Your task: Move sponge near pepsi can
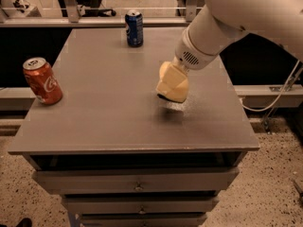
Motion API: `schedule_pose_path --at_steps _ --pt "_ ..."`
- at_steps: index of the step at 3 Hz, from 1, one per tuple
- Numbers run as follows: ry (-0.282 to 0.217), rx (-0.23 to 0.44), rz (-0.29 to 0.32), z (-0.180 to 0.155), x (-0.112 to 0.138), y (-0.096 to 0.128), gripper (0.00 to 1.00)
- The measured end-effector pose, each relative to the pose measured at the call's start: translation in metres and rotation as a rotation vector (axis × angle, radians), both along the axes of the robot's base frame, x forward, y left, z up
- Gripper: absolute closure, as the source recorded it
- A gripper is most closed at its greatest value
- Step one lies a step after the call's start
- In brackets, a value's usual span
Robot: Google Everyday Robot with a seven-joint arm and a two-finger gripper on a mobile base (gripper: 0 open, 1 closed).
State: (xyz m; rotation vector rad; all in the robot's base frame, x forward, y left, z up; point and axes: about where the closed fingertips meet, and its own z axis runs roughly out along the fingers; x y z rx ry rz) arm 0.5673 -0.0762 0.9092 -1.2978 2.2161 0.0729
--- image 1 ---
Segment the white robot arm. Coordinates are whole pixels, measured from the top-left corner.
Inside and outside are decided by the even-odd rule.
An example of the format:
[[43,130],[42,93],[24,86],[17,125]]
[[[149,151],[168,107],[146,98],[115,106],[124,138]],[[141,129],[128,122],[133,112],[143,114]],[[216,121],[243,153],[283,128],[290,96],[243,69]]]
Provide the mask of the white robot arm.
[[172,61],[159,70],[156,93],[182,103],[188,72],[201,70],[232,43],[257,34],[303,61],[303,0],[205,0],[183,31]]

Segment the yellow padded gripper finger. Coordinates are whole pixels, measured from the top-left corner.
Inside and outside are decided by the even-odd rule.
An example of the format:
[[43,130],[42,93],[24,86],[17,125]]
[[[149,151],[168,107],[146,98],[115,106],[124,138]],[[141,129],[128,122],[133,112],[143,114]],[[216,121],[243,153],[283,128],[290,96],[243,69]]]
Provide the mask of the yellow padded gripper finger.
[[176,57],[164,61],[159,69],[156,93],[165,100],[183,103],[189,89],[187,73],[188,69]]

